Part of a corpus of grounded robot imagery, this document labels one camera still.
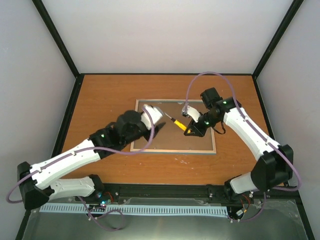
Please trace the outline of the yellow handled screwdriver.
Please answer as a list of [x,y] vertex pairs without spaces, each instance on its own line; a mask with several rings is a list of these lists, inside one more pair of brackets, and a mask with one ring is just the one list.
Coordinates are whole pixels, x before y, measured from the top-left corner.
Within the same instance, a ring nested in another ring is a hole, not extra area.
[[176,120],[175,118],[171,117],[168,115],[166,112],[164,113],[176,126],[178,126],[180,129],[182,129],[184,132],[187,132],[188,134],[191,133],[191,130],[188,129],[183,123],[180,121]]

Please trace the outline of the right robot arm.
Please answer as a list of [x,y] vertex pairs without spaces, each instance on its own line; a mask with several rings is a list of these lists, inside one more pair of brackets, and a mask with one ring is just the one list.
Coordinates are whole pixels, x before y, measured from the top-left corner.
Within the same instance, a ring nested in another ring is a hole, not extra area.
[[229,202],[246,192],[266,192],[293,177],[293,149],[270,138],[237,100],[233,97],[223,99],[214,87],[202,92],[200,97],[208,111],[201,113],[186,103],[181,114],[191,121],[184,135],[204,137],[207,129],[214,129],[220,123],[240,137],[256,160],[252,171],[224,183],[225,198]]

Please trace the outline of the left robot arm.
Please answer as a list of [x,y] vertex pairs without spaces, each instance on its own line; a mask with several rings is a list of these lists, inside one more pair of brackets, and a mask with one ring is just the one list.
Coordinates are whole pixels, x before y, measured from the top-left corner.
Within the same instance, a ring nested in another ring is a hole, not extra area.
[[26,210],[37,209],[49,201],[73,196],[89,197],[99,201],[104,195],[104,185],[96,174],[77,179],[62,177],[74,170],[100,161],[112,154],[125,154],[130,143],[144,138],[150,145],[159,130],[164,112],[156,106],[144,105],[142,112],[127,110],[116,121],[92,133],[75,147],[51,159],[17,166],[21,202]]

